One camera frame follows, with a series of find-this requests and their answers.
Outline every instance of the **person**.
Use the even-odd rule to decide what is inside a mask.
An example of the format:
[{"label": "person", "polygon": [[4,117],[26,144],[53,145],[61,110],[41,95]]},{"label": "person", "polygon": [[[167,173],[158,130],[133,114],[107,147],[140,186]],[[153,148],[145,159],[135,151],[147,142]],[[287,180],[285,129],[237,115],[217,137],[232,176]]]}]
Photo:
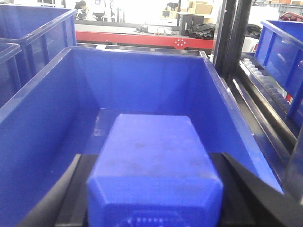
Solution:
[{"label": "person", "polygon": [[93,0],[92,11],[97,20],[102,20],[104,15],[111,17],[110,0]]},{"label": "person", "polygon": [[76,2],[75,9],[77,10],[77,19],[83,20],[87,16],[87,7],[85,1],[81,0],[80,2]]}]

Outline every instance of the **cardboard box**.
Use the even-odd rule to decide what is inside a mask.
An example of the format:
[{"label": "cardboard box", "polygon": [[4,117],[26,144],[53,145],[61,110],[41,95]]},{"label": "cardboard box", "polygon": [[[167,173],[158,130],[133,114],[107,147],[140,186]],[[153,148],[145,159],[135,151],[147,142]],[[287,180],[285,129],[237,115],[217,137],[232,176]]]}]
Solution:
[{"label": "cardboard box", "polygon": [[292,5],[303,5],[303,1],[292,1]]},{"label": "cardboard box", "polygon": [[194,4],[194,3],[207,4],[208,1],[189,1],[189,2],[188,2],[188,8],[194,8],[194,7],[193,7],[193,4]]},{"label": "cardboard box", "polygon": [[211,14],[213,6],[210,4],[196,3],[194,8],[189,8],[188,12],[192,14]]},{"label": "cardboard box", "polygon": [[271,3],[290,4],[291,0],[272,0]]}]

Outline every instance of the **red panel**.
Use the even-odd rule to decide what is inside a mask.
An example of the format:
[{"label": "red panel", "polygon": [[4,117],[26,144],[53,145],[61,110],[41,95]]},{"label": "red panel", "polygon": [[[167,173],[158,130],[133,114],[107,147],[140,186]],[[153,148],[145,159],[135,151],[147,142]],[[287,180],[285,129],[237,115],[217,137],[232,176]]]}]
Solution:
[{"label": "red panel", "polygon": [[76,31],[76,37],[77,40],[83,41],[172,46],[175,49],[185,49],[187,47],[199,49],[212,49],[214,43],[213,40],[194,39],[188,37],[129,35],[86,31]]}]

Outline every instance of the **bin rim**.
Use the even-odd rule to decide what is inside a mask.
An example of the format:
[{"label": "bin rim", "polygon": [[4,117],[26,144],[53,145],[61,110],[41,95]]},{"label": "bin rim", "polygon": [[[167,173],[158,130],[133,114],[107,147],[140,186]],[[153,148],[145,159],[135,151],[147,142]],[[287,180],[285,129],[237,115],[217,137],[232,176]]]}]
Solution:
[{"label": "bin rim", "polygon": [[[16,5],[4,5],[2,7],[16,7],[16,8],[41,8],[41,9],[48,9],[48,7],[42,6],[16,6]],[[66,8],[56,8],[56,10],[66,11],[65,13],[61,14],[60,16],[52,19],[51,21],[47,22],[46,24],[40,26],[39,28],[35,29],[34,31],[28,33],[24,37],[20,39],[8,39],[8,38],[0,38],[1,42],[4,43],[17,43],[22,45],[28,45],[40,36],[44,35],[46,32],[52,30],[56,25],[62,23],[62,21],[66,20],[67,18],[73,16],[76,13],[75,9],[66,9]]]},{"label": "bin rim", "polygon": [[4,51],[0,52],[0,62],[5,62],[21,52],[21,47],[18,44],[0,43],[0,46],[7,46]]},{"label": "bin rim", "polygon": [[[261,23],[269,30],[273,31],[274,33],[278,34],[283,39],[292,39],[292,43],[295,44],[298,48],[303,50],[303,42],[296,37],[292,36],[291,34],[283,31],[281,28],[275,26],[271,22],[281,22],[281,20],[267,20],[267,21],[261,21]],[[290,23],[290,24],[302,24],[303,22],[298,21],[282,21],[283,23]]]}]

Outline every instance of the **blue plastic crate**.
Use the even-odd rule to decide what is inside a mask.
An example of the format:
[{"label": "blue plastic crate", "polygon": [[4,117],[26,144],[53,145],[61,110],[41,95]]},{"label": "blue plastic crate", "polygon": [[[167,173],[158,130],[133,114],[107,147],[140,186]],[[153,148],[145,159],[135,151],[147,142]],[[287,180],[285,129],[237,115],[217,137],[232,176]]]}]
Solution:
[{"label": "blue plastic crate", "polygon": [[55,55],[76,45],[74,9],[0,4],[0,43],[16,43],[21,85],[25,85]]},{"label": "blue plastic crate", "polygon": [[0,43],[0,107],[21,88],[16,65],[16,54],[20,52],[18,44]]},{"label": "blue plastic crate", "polygon": [[293,98],[288,117],[303,122],[303,22],[263,21],[257,61]]},{"label": "blue plastic crate", "polygon": [[188,117],[121,114],[88,180],[89,226],[215,227],[222,194]]},{"label": "blue plastic crate", "polygon": [[281,191],[207,58],[71,47],[0,109],[0,226],[15,226],[75,154],[99,154],[122,113],[188,116],[207,152]]}]

